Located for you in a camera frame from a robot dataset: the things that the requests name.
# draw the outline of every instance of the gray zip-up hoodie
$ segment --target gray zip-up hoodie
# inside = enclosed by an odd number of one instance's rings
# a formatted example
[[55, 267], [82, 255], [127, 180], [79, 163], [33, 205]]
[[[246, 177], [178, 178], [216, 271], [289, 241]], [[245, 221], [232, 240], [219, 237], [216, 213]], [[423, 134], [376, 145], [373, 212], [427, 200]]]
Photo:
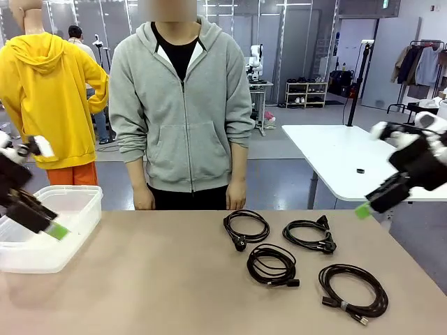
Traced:
[[202, 191], [230, 181], [229, 142], [248, 147], [254, 127], [244, 56], [236, 42], [204, 17], [182, 82], [150, 22], [115, 49], [110, 120], [128, 163], [147, 156], [149, 184], [174, 192]]

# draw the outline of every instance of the yellow hoodie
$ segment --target yellow hoodie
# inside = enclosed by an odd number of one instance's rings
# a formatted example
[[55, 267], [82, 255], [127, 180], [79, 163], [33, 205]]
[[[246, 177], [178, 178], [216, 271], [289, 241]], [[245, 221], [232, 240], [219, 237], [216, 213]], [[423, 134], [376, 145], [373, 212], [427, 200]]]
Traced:
[[[25, 140], [42, 135], [55, 157], [35, 157], [51, 170], [95, 160], [90, 113], [108, 99], [108, 76], [77, 45], [49, 33], [24, 35], [0, 51], [0, 99]], [[87, 101], [85, 83], [95, 89]]]

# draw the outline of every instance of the hand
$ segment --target hand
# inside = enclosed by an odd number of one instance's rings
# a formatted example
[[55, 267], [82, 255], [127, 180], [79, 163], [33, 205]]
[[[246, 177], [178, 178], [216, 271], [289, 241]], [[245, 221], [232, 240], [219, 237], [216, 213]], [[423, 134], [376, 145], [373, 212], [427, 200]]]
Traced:
[[133, 206], [136, 211], [155, 210], [155, 199], [146, 185], [133, 189]]
[[233, 211], [244, 208], [246, 190], [245, 180], [231, 180], [226, 189], [226, 208]]

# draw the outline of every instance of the coiled cable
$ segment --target coiled cable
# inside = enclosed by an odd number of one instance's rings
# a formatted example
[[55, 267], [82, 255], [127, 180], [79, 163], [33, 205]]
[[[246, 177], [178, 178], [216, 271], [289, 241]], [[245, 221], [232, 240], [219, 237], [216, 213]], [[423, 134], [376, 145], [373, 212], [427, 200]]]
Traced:
[[[261, 258], [276, 258], [284, 266], [271, 267], [265, 264]], [[260, 244], [252, 252], [250, 252], [247, 260], [247, 269], [251, 276], [261, 284], [288, 287], [300, 286], [300, 280], [295, 279], [296, 275], [296, 259], [286, 249], [275, 246], [274, 244]]]
[[[317, 230], [320, 230], [321, 232], [324, 232], [325, 238], [319, 241], [304, 241], [292, 235], [291, 232], [292, 229], [302, 227], [315, 228]], [[303, 248], [309, 250], [321, 251], [322, 253], [325, 254], [332, 254], [337, 248], [337, 245], [332, 239], [332, 233], [329, 231], [329, 224], [326, 215], [323, 215], [317, 221], [309, 221], [309, 220], [292, 221], [283, 229], [282, 235], [293, 244], [297, 244], [298, 246], [302, 246]]]
[[[369, 283], [376, 293], [376, 299], [374, 302], [369, 306], [356, 306], [345, 302], [330, 286], [331, 278], [337, 274], [351, 274]], [[367, 318], [377, 318], [386, 312], [388, 307], [388, 296], [385, 290], [379, 281], [364, 269], [353, 265], [334, 264], [322, 269], [318, 275], [318, 279], [323, 289], [329, 295], [329, 297], [323, 297], [321, 303], [329, 307], [341, 308], [354, 320], [365, 326], [368, 323]]]
[[[246, 217], [246, 218], [253, 218], [256, 221], [262, 223], [264, 225], [264, 228], [262, 232], [259, 234], [241, 234], [240, 232], [236, 232], [231, 227], [231, 220], [237, 217]], [[262, 242], [264, 239], [267, 238], [267, 236], [270, 234], [270, 226], [268, 222], [258, 213], [255, 211], [249, 211], [248, 209], [242, 209], [240, 211], [234, 211], [230, 215], [228, 215], [223, 220], [223, 226], [225, 227], [227, 233], [230, 235], [231, 240], [235, 244], [237, 251], [243, 251], [247, 247], [247, 243], [259, 243]]]

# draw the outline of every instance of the hoodie hood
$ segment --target hoodie hood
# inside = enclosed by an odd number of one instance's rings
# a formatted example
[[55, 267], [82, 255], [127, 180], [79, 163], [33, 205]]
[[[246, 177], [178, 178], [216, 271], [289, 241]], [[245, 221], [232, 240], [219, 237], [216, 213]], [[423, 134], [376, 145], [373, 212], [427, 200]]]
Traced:
[[42, 74], [51, 73], [64, 53], [64, 40], [50, 33], [14, 37], [6, 46], [17, 59]]
[[[202, 15], [197, 15], [197, 23], [199, 23], [202, 26], [198, 38], [203, 47], [205, 48], [205, 50], [208, 51], [211, 49], [217, 37], [222, 32], [222, 29], [215, 23], [211, 23], [210, 21], [205, 19]], [[141, 26], [137, 28], [136, 33], [141, 42], [152, 53], [154, 53], [156, 50], [157, 41], [154, 32], [152, 31], [151, 28], [151, 22], [141, 24]]]

